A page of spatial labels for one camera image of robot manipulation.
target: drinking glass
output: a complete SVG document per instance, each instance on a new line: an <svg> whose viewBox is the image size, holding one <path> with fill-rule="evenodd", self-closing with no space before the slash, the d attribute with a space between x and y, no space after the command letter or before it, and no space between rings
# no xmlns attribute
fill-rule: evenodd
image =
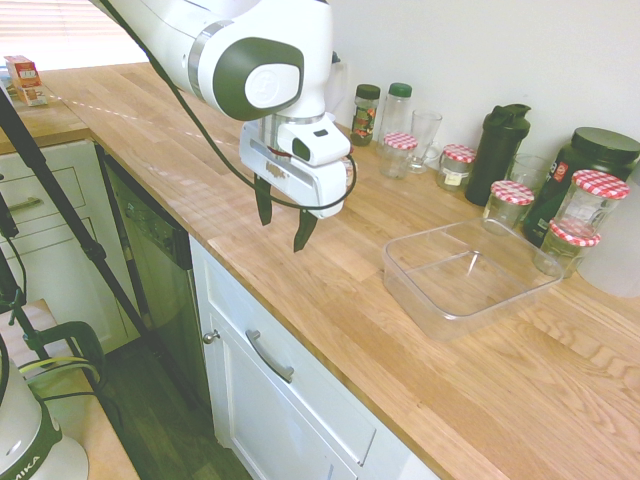
<svg viewBox="0 0 640 480"><path fill-rule="evenodd" d="M528 187L537 197L547 180L550 167L551 160L529 153L519 153L511 161L505 180L512 180Z"/></svg>
<svg viewBox="0 0 640 480"><path fill-rule="evenodd" d="M418 109L413 111L411 135L418 141L418 146L409 157L410 172L424 173L427 171L427 164L440 158L442 149L433 139L441 122L442 115L433 110Z"/></svg>

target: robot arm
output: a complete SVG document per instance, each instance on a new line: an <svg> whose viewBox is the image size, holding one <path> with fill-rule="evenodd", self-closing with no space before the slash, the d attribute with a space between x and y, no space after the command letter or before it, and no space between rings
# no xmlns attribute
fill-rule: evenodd
<svg viewBox="0 0 640 480"><path fill-rule="evenodd" d="M101 6L99 0L91 1ZM262 223L271 219L271 185L312 207L300 217L294 249L302 248L316 217L329 217L342 208L342 202L316 207L344 196L346 169L340 159L351 148L324 110L332 58L326 1L109 3L175 85L247 122L240 158L254 172Z"/></svg>
<svg viewBox="0 0 640 480"><path fill-rule="evenodd" d="M332 19L323 0L110 3L183 91L237 120L277 114L268 147L309 166L349 153L325 117Z"/></svg>

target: wooden floor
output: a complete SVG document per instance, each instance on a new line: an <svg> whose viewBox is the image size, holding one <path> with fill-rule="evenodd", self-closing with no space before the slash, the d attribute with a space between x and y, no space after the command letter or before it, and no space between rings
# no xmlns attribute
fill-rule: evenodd
<svg viewBox="0 0 640 480"><path fill-rule="evenodd" d="M141 480L250 480L231 450L213 434L211 417L189 411L173 383L142 342L107 355L109 382L103 402Z"/></svg>

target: black bottle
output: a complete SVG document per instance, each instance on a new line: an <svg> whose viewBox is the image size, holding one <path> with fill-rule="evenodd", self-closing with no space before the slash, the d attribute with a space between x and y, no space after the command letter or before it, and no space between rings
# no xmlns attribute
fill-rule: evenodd
<svg viewBox="0 0 640 480"><path fill-rule="evenodd" d="M465 197L471 203L484 206L491 195L491 184L502 180L509 164L531 125L525 114L531 110L526 105L497 106L482 124L482 138L475 165L469 176Z"/></svg>

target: window blind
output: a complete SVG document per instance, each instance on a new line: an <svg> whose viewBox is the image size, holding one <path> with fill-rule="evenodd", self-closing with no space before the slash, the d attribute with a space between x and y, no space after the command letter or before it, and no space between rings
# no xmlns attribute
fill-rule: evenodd
<svg viewBox="0 0 640 480"><path fill-rule="evenodd" d="M24 55L38 70L146 61L89 0L0 0L0 64Z"/></svg>

